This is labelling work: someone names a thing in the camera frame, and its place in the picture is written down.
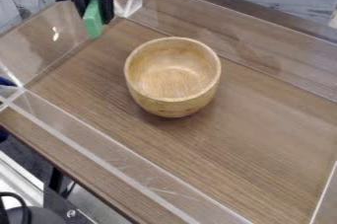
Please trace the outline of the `green rectangular block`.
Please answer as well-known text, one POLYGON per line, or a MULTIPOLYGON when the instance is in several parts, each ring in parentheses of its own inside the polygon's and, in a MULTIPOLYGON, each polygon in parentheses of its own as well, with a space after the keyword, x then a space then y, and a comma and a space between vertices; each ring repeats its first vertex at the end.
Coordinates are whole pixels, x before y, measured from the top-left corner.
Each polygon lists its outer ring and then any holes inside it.
POLYGON ((102 33, 102 21, 98 0, 89 0, 82 16, 82 22, 88 36, 92 38, 100 37, 102 33))

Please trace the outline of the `brown wooden bowl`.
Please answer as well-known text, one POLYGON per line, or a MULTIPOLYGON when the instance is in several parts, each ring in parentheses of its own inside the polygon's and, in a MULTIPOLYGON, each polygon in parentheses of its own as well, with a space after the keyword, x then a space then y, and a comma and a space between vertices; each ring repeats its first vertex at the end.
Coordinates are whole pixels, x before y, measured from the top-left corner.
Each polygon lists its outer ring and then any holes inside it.
POLYGON ((130 52, 124 66, 130 96, 149 113, 184 117, 212 101, 221 78, 213 49, 186 37, 162 37, 130 52))

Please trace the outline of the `blue object at edge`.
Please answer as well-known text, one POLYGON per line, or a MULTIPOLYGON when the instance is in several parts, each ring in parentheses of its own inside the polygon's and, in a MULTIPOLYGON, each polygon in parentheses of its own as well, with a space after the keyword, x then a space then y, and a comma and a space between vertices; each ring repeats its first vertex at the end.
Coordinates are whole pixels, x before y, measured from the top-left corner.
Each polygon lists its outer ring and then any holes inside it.
POLYGON ((1 86, 13 86, 13 87, 16 87, 16 84, 10 80, 8 80, 6 78, 4 78, 1 76, 0 76, 0 85, 1 86))

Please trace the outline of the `black metal table leg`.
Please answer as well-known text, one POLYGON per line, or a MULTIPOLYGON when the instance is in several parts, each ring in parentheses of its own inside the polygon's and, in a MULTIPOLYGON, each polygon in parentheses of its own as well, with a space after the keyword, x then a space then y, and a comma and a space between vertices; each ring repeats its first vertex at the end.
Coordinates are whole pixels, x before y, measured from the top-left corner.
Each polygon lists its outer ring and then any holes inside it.
POLYGON ((49 180, 49 189, 52 189, 56 193, 60 193, 61 184, 62 184, 62 173, 57 168, 53 168, 49 180))

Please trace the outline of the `clear acrylic corner bracket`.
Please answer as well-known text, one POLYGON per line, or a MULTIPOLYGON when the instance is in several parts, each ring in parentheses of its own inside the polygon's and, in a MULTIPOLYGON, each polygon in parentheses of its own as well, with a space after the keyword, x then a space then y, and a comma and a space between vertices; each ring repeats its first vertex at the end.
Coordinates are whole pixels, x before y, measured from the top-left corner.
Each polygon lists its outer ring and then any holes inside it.
POLYGON ((114 14, 120 18, 129 18, 142 5, 142 0, 114 0, 114 14))

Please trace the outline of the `clear acrylic tray wall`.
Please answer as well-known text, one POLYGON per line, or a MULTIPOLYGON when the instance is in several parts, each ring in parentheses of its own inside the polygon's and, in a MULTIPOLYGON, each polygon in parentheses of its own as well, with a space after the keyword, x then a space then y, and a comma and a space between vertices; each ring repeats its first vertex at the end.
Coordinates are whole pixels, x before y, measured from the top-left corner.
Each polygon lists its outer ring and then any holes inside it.
POLYGON ((0 35, 0 127, 134 224, 337 224, 337 30, 240 0, 142 0, 98 38, 66 2, 0 35), (222 68, 210 104, 148 114, 133 49, 189 37, 222 68))

